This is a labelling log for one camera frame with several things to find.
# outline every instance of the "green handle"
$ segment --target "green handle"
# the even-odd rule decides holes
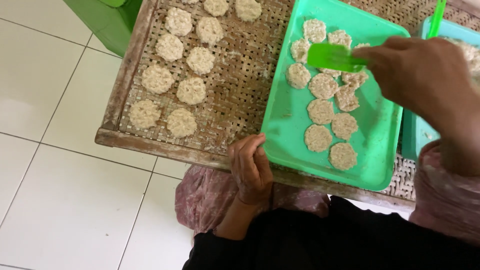
[[[432,23],[430,24],[430,30],[428,31],[427,38],[438,36],[438,30],[440,30],[440,22],[444,16],[445,6],[447,0],[438,0],[437,6],[432,16]]]

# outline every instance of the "turquoise plastic container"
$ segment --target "turquoise plastic container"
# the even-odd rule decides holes
[[[427,38],[431,21],[432,17],[428,17],[423,21],[419,32],[421,38]],[[469,44],[480,46],[480,33],[447,20],[442,20],[440,23],[438,36],[461,39]],[[402,156],[404,158],[416,161],[425,144],[439,138],[440,134],[423,118],[409,110],[405,110],[402,134]]]
[[[285,72],[294,63],[290,54],[291,43],[303,37],[303,22],[313,18],[325,22],[328,33],[344,29],[352,36],[352,47],[358,43],[380,45],[393,35],[409,37],[401,26],[337,0],[295,1],[262,125],[267,138],[264,144],[267,157],[271,162],[334,181],[383,190],[392,178],[402,108],[382,97],[370,72],[367,72],[370,78],[356,91],[360,107],[350,112],[359,126],[349,141],[358,153],[358,164],[346,171],[337,170],[328,161],[329,150],[321,153],[309,151],[303,141],[305,130],[313,124],[307,106],[314,96],[307,87],[292,88]],[[319,73],[313,67],[307,66],[307,69],[312,77]],[[334,111],[340,112],[336,105]],[[325,126],[331,131],[330,124]],[[333,133],[332,136],[331,145],[344,142]]]

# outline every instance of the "green container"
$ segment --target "green container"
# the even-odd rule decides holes
[[[303,37],[303,22],[313,18],[325,22],[328,33],[344,29],[352,36],[352,47],[358,43],[380,45],[393,35],[410,36],[399,25],[337,0],[295,1],[262,125],[267,138],[264,144],[267,157],[271,162],[334,181],[383,190],[392,178],[402,108],[382,97],[369,71],[370,78],[356,91],[360,107],[350,112],[359,126],[349,140],[358,153],[358,164],[346,171],[337,170],[328,161],[329,150],[321,153],[309,151],[303,141],[305,130],[313,124],[307,106],[315,97],[307,87],[292,88],[285,73],[294,63],[290,54],[291,43]],[[312,77],[319,73],[313,67],[307,66],[307,69]],[[334,111],[340,112],[335,103]],[[330,124],[325,126],[331,131]],[[332,136],[331,145],[344,142],[333,133]]]
[[[142,0],[64,0],[110,51],[125,55]]]

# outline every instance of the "green plastic tray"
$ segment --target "green plastic tray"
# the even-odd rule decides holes
[[[399,25],[337,0],[295,1],[262,124],[262,132],[267,138],[264,144],[267,157],[271,162],[334,181],[369,190],[383,190],[392,178],[402,108],[382,97],[369,71],[370,79],[356,91],[360,107],[350,112],[359,126],[349,141],[358,153],[358,164],[346,171],[337,170],[328,161],[329,150],[312,152],[303,142],[305,130],[313,124],[308,117],[307,106],[315,97],[307,87],[292,88],[287,83],[285,72],[294,63],[290,54],[291,43],[303,37],[303,22],[313,18],[325,22],[328,33],[344,29],[352,36],[352,47],[358,43],[380,45],[393,35],[410,36]],[[312,77],[319,73],[313,67],[307,66],[307,69]],[[340,112],[335,102],[334,111]],[[325,126],[331,131],[330,124]],[[331,145],[344,141],[333,133],[332,136]]]

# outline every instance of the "woven mat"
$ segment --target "woven mat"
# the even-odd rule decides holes
[[[225,155],[227,145],[249,134],[260,131],[266,108],[270,85],[275,72],[278,55],[287,29],[293,0],[263,0],[262,15],[253,23],[241,22],[235,15],[233,0],[226,15],[219,17],[226,36],[210,48],[216,57],[212,71],[201,76],[206,81],[206,102],[188,106],[176,97],[180,80],[193,74],[186,64],[192,48],[201,46],[195,31],[180,40],[185,46],[183,58],[165,62],[155,53],[156,40],[168,33],[165,17],[170,7],[178,7],[192,13],[195,27],[202,16],[210,16],[203,10],[203,1],[190,5],[180,0],[159,0],[149,38],[138,66],[134,83],[129,92],[119,131]],[[414,35],[419,24],[433,13],[436,0],[343,0],[348,4],[368,11],[405,27]],[[444,18],[480,30],[480,20],[467,12],[447,6]],[[154,63],[164,65],[173,72],[176,80],[172,89],[164,94],[152,94],[141,86],[141,74]],[[128,110],[138,100],[149,99],[159,104],[161,118],[156,127],[140,130],[129,122]],[[167,116],[178,108],[191,111],[199,123],[193,136],[175,139],[166,130]],[[391,196],[415,200],[413,175],[415,163],[397,154],[394,175],[388,188],[381,191]]]

